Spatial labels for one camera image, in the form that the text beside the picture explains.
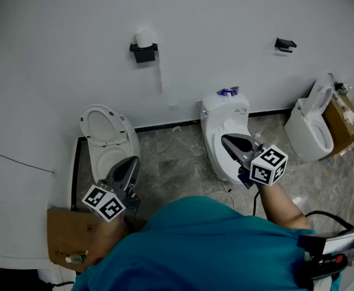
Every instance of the teal shirt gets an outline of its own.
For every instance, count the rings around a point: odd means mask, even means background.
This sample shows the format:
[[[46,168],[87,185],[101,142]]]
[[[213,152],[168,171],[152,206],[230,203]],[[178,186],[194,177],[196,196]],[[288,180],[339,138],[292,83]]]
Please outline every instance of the teal shirt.
[[[297,240],[309,233],[186,197],[88,267],[72,290],[298,290],[293,272],[305,251]]]

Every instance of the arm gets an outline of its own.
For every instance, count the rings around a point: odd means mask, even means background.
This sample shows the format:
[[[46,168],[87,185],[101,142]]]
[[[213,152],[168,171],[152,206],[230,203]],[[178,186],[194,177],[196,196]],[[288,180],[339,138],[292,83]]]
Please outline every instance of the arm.
[[[288,229],[311,229],[307,218],[281,186],[258,186],[258,190],[269,221]]]
[[[99,263],[128,234],[129,230],[123,219],[123,214],[111,222],[101,221],[79,272],[85,271],[89,265]]]

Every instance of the hanging toilet paper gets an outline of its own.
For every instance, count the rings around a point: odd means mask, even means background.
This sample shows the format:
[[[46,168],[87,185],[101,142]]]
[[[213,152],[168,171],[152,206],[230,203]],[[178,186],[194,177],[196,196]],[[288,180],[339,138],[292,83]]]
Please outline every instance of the hanging toilet paper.
[[[138,47],[149,47],[153,45],[152,34],[148,30],[141,30],[135,34]]]

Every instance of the white wall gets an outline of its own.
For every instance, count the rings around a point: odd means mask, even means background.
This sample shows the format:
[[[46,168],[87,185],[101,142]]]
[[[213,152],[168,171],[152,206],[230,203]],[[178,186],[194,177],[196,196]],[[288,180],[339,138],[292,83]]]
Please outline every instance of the white wall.
[[[51,174],[0,157],[0,267],[41,268],[47,262],[48,202],[68,205],[71,137],[33,91],[0,32],[0,154],[56,169]]]
[[[143,27],[159,44],[163,92],[158,64],[129,53]],[[291,107],[326,70],[354,84],[354,0],[0,0],[0,30],[78,132],[91,103],[139,127],[197,118],[195,101],[221,87],[239,85],[258,112]],[[277,37],[298,48],[275,55]]]

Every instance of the toilet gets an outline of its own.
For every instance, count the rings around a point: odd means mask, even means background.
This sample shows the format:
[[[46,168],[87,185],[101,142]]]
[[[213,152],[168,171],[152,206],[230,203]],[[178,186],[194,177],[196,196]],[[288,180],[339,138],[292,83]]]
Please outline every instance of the toilet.
[[[222,181],[242,185],[238,178],[240,165],[227,153],[221,136],[227,133],[249,135],[249,102],[238,93],[235,96],[210,95],[201,106],[201,128],[207,155],[216,176]]]
[[[331,73],[317,79],[308,98],[297,100],[284,127],[294,151],[305,162],[317,161],[333,150],[333,139],[322,113],[334,89]]]
[[[104,105],[81,113],[80,128],[88,141],[93,179],[105,179],[111,167],[129,156],[141,159],[139,139],[130,122]]]

